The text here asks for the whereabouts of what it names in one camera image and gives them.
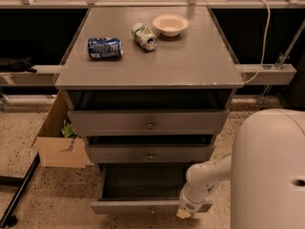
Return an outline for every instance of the gray cabinet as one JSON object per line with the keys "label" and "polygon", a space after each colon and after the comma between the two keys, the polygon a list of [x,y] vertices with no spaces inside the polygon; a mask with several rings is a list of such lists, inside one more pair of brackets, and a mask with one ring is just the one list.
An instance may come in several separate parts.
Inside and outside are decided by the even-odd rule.
{"label": "gray cabinet", "polygon": [[[143,51],[132,25],[162,13],[185,16],[177,37],[155,31]],[[118,37],[124,55],[92,60],[91,37]],[[101,175],[95,213],[175,213],[188,167],[209,160],[241,78],[204,7],[93,8],[55,83]],[[209,210],[206,204],[202,212]]]}

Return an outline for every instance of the crushed can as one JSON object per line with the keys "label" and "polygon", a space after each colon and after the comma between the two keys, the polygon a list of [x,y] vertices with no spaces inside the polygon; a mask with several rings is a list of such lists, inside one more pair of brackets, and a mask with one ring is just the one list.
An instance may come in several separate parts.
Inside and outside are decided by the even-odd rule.
{"label": "crushed can", "polygon": [[141,48],[152,51],[156,47],[156,36],[142,23],[136,23],[132,27],[132,36]]}
{"label": "crushed can", "polygon": [[89,38],[88,53],[91,58],[123,56],[122,42],[118,38]]}

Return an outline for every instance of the cabinet top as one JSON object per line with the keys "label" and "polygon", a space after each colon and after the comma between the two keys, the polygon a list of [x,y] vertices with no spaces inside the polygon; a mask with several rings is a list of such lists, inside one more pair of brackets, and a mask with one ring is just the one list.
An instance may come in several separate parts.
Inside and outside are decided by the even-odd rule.
{"label": "cabinet top", "polygon": [[[153,27],[165,13],[180,14],[189,27],[166,37]],[[132,37],[141,22],[157,36],[154,51],[146,52]],[[104,89],[233,89],[241,77],[205,7],[93,8],[72,45],[55,86],[62,90]],[[119,60],[89,57],[89,38],[119,38],[124,54]]]}

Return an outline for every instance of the open drawer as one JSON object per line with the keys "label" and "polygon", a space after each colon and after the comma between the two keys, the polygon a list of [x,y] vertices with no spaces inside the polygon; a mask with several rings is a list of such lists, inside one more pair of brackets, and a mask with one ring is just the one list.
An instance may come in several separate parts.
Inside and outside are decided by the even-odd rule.
{"label": "open drawer", "polygon": [[209,160],[213,135],[94,136],[86,152],[93,163],[190,162]]}
{"label": "open drawer", "polygon": [[224,110],[132,110],[69,111],[81,136],[98,135],[215,135],[220,133],[229,111]]}
{"label": "open drawer", "polygon": [[[99,164],[102,189],[95,214],[173,213],[190,163]],[[207,212],[211,203],[199,212]]]}

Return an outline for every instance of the green item in box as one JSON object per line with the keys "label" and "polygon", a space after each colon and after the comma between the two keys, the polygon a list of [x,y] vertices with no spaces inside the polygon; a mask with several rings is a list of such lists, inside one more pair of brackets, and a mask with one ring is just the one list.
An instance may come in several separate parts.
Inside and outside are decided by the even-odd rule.
{"label": "green item in box", "polygon": [[71,124],[65,125],[65,127],[61,129],[61,133],[67,138],[77,138],[77,134]]}

